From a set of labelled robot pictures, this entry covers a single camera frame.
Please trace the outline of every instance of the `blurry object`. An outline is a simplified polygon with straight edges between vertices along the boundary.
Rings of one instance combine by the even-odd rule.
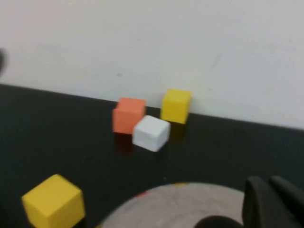
[[[191,92],[169,89],[162,100],[161,119],[185,124],[191,101]]]
[[[5,68],[5,64],[6,64],[5,56],[6,55],[5,55],[4,49],[0,48],[0,76],[3,73],[4,68]]]
[[[82,191],[59,174],[22,196],[22,203],[36,228],[72,228],[85,217]]]

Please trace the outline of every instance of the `black surface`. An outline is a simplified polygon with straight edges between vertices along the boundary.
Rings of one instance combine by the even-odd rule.
[[[153,153],[114,137],[115,102],[0,85],[0,105],[1,227],[29,227],[20,197],[55,173],[83,190],[89,228],[167,183],[243,190],[248,176],[279,175],[304,189],[302,131],[191,114]]]

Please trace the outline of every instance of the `block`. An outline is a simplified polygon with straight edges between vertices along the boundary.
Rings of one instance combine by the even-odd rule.
[[[133,144],[157,152],[168,140],[170,123],[146,115],[134,128]]]
[[[59,174],[22,196],[22,203],[36,228],[72,228],[85,216],[81,190]]]
[[[132,134],[134,127],[144,117],[145,112],[145,100],[122,97],[113,110],[113,131]]]
[[[188,117],[191,92],[169,89],[161,108],[161,119],[185,124]]]

